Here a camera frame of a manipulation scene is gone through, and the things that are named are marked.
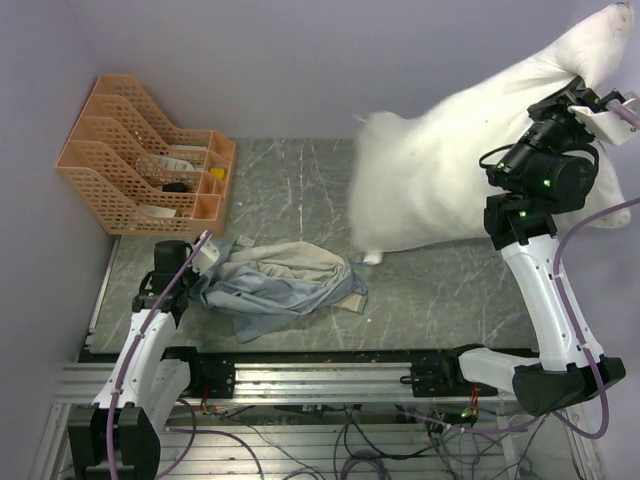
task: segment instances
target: blurry white cloth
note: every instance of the blurry white cloth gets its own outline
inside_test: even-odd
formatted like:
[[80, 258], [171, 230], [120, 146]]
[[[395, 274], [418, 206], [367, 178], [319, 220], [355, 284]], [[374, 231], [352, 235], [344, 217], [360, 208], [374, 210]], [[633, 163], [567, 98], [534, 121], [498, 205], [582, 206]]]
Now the blurry white cloth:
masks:
[[[480, 156], [516, 142], [532, 123], [527, 108], [575, 75], [595, 89], [618, 67], [632, 29], [632, 8], [611, 5], [541, 52], [450, 96], [420, 118], [371, 115], [357, 139], [350, 185], [354, 245], [387, 252], [486, 236], [486, 197], [500, 190], [488, 184]], [[595, 186], [584, 209], [556, 217], [561, 229], [624, 200], [611, 162], [599, 143], [594, 146], [600, 153]], [[629, 221], [629, 211], [621, 210], [595, 225], [618, 228]]]

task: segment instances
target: blue cloth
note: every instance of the blue cloth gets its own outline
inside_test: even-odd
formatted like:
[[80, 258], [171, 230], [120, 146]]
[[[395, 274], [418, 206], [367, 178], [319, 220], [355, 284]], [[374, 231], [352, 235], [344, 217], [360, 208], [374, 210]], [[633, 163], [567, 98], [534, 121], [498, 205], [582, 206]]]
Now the blue cloth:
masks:
[[218, 250], [220, 258], [193, 287], [191, 297], [232, 315], [240, 343], [281, 330], [299, 316], [351, 293], [367, 294], [347, 260], [310, 243], [236, 253], [230, 253], [228, 244], [219, 244]]

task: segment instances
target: wall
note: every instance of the wall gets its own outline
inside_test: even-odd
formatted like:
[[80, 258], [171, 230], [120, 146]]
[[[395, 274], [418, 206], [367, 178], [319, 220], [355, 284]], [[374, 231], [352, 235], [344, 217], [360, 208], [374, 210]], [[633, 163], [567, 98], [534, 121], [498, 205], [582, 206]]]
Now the wall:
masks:
[[[606, 0], [582, 0], [572, 19], [576, 21], [604, 7]], [[640, 92], [640, 8], [636, 29], [618, 72], [606, 88]], [[640, 196], [640, 138], [608, 154], [627, 199]], [[565, 264], [585, 318], [607, 355], [621, 357], [627, 378], [610, 390], [611, 426], [598, 441], [607, 478], [638, 478], [636, 437], [640, 420], [634, 415], [640, 398], [640, 209], [632, 213], [631, 225], [623, 231], [585, 230], [568, 247]], [[600, 425], [600, 402], [588, 405], [595, 430]]]
[[545, 46], [576, 2], [71, 0], [104, 66], [137, 75], [177, 122], [265, 137], [420, 115]]
[[110, 240], [55, 159], [98, 72], [64, 0], [0, 0], [0, 476], [27, 478]]

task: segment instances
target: marble tabletop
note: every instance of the marble tabletop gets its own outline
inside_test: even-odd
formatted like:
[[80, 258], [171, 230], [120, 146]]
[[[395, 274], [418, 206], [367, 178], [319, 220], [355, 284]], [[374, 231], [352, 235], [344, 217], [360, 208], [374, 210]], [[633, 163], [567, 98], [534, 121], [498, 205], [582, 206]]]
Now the marble tabletop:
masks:
[[[239, 235], [256, 245], [305, 240], [358, 259], [346, 215], [351, 140], [238, 140], [237, 155], [229, 240]], [[159, 240], [121, 238], [91, 335], [92, 352], [122, 348], [131, 299], [153, 266], [153, 245]], [[240, 344], [230, 317], [192, 305], [173, 344], [203, 352], [537, 345], [518, 286], [488, 239], [389, 254], [381, 265], [356, 270], [369, 287], [362, 315], [323, 308], [284, 331]]]

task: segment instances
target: gray table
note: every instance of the gray table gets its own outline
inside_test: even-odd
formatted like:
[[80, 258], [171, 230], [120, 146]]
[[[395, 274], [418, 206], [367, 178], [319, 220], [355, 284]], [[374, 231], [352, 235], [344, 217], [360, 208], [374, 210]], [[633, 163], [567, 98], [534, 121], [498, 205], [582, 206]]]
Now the gray table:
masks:
[[[256, 245], [302, 239], [356, 259], [346, 215], [352, 159], [350, 140], [238, 141], [227, 237], [244, 234]], [[122, 348], [131, 298], [153, 266], [159, 240], [121, 238], [92, 352]], [[536, 346], [518, 286], [486, 239], [391, 254], [383, 264], [357, 271], [369, 287], [363, 315], [325, 308], [288, 330], [239, 344], [229, 317], [193, 305], [174, 344], [204, 352], [449, 348], [472, 342]]]

